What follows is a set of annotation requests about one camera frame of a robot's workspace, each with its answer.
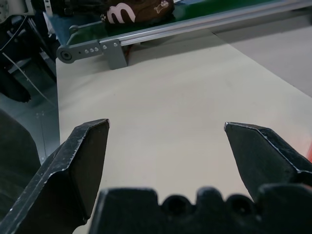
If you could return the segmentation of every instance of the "screw hole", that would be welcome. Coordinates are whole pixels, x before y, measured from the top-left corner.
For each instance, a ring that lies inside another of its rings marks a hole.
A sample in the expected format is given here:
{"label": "screw hole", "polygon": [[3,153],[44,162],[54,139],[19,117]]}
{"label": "screw hole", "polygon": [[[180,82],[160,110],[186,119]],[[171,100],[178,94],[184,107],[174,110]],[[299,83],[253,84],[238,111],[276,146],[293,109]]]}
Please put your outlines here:
{"label": "screw hole", "polygon": [[162,208],[170,216],[182,216],[192,211],[192,205],[188,199],[179,195],[167,198],[162,204]]}

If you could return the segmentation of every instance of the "wire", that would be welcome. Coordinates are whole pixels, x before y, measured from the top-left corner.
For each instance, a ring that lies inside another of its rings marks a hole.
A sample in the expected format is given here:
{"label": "wire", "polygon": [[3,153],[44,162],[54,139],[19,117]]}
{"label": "wire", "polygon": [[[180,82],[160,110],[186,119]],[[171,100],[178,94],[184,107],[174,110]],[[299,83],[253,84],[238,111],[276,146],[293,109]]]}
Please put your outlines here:
{"label": "wire", "polygon": [[30,80],[30,78],[28,78],[28,76],[21,70],[21,68],[13,61],[11,60],[5,53],[2,53],[3,56],[5,56],[11,63],[14,64],[14,66],[17,67],[17,69],[19,69],[19,71],[26,77],[27,81],[29,81],[31,83],[31,85],[38,91],[38,93],[44,98],[46,99],[52,106],[54,106],[55,108],[57,108],[57,106],[50,100],[48,99],[38,88],[37,86],[35,86],[35,84]]}
{"label": "wire", "polygon": [[2,51],[10,42],[11,40],[15,39],[17,34],[20,34],[21,28],[25,24],[25,22],[28,20],[28,16],[25,16],[23,22],[20,24],[19,28],[16,30],[16,32],[13,34],[13,36],[8,40],[8,42],[0,49]]}

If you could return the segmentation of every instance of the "black cable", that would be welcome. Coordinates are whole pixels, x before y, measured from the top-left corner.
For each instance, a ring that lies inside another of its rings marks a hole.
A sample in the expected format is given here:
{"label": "black cable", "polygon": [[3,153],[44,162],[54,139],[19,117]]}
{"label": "black cable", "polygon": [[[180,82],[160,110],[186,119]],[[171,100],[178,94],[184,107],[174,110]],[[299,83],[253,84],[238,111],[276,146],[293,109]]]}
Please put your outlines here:
{"label": "black cable", "polygon": [[16,30],[14,35],[8,40],[8,42],[0,49],[0,51],[4,50],[4,48],[20,34],[22,27],[24,26],[24,24],[27,20],[28,20],[28,16],[25,16],[25,18],[24,18],[23,22],[20,24],[19,28]]}

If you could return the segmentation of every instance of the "white table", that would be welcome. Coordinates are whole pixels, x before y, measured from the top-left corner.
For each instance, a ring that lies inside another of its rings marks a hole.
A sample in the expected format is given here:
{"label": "white table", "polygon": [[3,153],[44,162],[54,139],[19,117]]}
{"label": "white table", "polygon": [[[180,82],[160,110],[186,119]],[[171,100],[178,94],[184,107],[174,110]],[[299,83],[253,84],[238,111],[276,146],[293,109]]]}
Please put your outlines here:
{"label": "white table", "polygon": [[101,188],[153,187],[159,202],[173,193],[195,202],[202,186],[247,195],[226,121],[270,127],[306,154],[309,96],[207,30],[156,44],[114,71],[103,57],[57,62],[61,142],[83,122],[110,119]]}

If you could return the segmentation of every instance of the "gray metal bracket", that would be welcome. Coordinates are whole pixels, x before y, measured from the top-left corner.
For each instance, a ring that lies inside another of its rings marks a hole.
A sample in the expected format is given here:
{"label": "gray metal bracket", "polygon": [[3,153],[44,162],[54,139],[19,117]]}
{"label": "gray metal bracket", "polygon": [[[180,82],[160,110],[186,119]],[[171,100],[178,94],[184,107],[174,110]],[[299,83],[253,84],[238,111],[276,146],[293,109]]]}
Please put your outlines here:
{"label": "gray metal bracket", "polygon": [[88,41],[71,46],[60,46],[57,51],[59,60],[64,63],[73,63],[78,59],[85,59],[104,54],[110,69],[126,67],[127,61],[118,39],[99,42]]}
{"label": "gray metal bracket", "polygon": [[103,54],[107,58],[110,69],[119,69],[128,66],[125,54],[122,50],[119,40],[109,40],[100,42]]}

